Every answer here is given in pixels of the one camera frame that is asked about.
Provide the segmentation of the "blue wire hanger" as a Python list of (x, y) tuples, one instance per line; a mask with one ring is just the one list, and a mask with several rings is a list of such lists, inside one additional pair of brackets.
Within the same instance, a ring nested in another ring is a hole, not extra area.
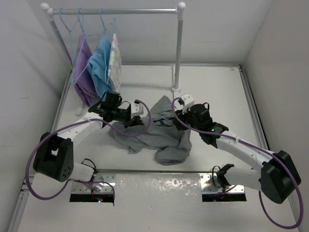
[(173, 126), (174, 114), (172, 112), (171, 104), (167, 104), (161, 108), (159, 113), (153, 117), (153, 122), (157, 126), (171, 127)]

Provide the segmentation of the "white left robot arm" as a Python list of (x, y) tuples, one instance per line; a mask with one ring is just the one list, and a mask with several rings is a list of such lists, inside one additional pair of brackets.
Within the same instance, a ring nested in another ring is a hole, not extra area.
[(55, 134), (45, 133), (41, 137), (33, 169), (59, 182), (68, 179), (88, 182), (95, 168), (74, 162), (74, 149), (93, 132), (102, 129), (107, 123), (119, 121), (125, 126), (141, 125), (143, 105), (134, 101), (124, 109), (119, 93), (107, 91), (102, 99), (91, 106), (88, 112), (74, 126)]

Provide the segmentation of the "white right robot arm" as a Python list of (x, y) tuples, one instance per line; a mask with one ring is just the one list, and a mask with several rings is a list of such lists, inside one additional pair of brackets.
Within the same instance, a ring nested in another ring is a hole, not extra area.
[(178, 130), (197, 132), (204, 143), (230, 153), (251, 167), (241, 170), (234, 164), (226, 164), (217, 172), (214, 181), (221, 188), (243, 185), (264, 193), (278, 204), (298, 189), (301, 178), (287, 152), (274, 153), (242, 140), (228, 127), (213, 121), (208, 103), (185, 103), (181, 98), (173, 102), (182, 106), (181, 110), (173, 111), (173, 123)]

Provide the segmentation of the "grey t shirt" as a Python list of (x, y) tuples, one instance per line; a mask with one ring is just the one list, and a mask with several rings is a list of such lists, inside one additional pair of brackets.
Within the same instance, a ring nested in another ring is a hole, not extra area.
[(143, 149), (155, 150), (154, 160), (161, 165), (176, 165), (185, 162), (190, 156), (192, 144), (189, 131), (178, 131), (173, 124), (171, 127), (157, 126), (153, 117), (161, 108), (171, 104), (167, 96), (162, 96), (150, 109), (152, 122), (147, 131), (138, 137), (128, 137), (146, 129), (148, 117), (143, 117), (142, 125), (125, 128), (122, 122), (113, 123), (117, 130), (109, 129), (108, 135), (121, 146), (128, 149), (129, 154), (137, 154)]

